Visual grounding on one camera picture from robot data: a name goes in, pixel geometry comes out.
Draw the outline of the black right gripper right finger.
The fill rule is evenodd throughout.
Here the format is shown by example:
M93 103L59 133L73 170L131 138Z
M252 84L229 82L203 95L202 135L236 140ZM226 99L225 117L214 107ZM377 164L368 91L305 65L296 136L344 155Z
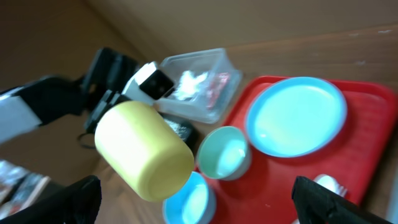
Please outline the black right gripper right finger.
M296 177L292 200L300 224L391 224L304 176Z

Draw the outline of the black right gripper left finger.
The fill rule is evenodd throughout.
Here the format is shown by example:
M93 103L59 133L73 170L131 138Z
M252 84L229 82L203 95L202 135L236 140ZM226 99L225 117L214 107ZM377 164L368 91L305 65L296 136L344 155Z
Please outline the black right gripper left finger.
M89 175L2 219L1 224L94 224L101 200L101 181Z

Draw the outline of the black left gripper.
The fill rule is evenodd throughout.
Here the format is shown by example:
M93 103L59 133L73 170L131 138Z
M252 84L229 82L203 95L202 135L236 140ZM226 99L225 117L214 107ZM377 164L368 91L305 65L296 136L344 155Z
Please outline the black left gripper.
M137 60L109 47L96 52L81 86L85 109L90 112L84 124L87 133L95 132L102 115L110 108L114 94L121 93L138 68Z

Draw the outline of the yellow cup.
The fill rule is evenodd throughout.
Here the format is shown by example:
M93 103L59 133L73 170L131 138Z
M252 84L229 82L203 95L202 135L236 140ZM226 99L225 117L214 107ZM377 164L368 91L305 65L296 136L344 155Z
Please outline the yellow cup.
M140 198L162 201L178 192L194 168L194 156L163 117L140 101L105 112L95 131L104 160Z

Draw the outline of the white napkin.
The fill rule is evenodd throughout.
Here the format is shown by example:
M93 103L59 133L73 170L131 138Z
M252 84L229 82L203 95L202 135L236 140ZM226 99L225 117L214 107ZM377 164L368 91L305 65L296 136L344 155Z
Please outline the white napkin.
M194 71L186 70L180 77L178 86L172 93L173 97L180 101L190 101L202 89L203 82L208 78L208 72L197 75Z

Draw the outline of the light blue plate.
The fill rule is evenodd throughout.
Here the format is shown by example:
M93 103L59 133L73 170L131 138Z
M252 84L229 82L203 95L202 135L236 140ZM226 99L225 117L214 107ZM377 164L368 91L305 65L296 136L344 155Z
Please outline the light blue plate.
M300 157L334 140L347 114L345 97L334 84L313 77L288 78L255 98L244 129L260 152L280 158Z

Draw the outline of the food leftovers with rice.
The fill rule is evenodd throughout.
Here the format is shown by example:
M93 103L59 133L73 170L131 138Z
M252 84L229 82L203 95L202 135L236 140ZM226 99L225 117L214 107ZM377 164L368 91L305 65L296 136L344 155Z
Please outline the food leftovers with rice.
M186 140L189 134L188 128L186 126L184 126L182 123L177 123L166 118L164 120L181 139Z

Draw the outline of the green bowl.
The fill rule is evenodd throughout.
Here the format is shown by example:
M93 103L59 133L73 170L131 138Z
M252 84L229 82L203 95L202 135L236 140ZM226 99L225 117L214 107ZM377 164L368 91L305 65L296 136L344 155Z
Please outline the green bowl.
M197 151L197 166L210 179L236 180L252 162L244 133L234 126L222 126L208 134Z

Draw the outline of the red snack wrapper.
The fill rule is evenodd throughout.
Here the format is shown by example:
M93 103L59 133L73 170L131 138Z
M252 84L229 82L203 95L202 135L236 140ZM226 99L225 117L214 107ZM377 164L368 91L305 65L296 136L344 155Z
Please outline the red snack wrapper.
M215 106L218 98L221 95L221 92L228 84L230 78L231 75L225 72L225 73L216 74L215 77L212 79L206 91L206 97L208 99L206 107L208 109L212 109Z

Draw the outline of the light blue bowl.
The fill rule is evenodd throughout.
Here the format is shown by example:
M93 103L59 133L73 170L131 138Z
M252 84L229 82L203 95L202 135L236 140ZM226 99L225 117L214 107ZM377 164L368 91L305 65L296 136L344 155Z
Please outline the light blue bowl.
M164 200L162 214L167 224L209 224L216 212L216 195L205 178L193 171L185 185Z

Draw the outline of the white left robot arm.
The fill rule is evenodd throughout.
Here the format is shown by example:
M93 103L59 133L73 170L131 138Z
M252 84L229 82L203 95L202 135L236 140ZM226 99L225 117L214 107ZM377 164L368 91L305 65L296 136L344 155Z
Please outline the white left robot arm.
M1 143L68 114L94 113L103 96L120 93L138 68L137 60L104 47L76 80L50 75L2 91Z

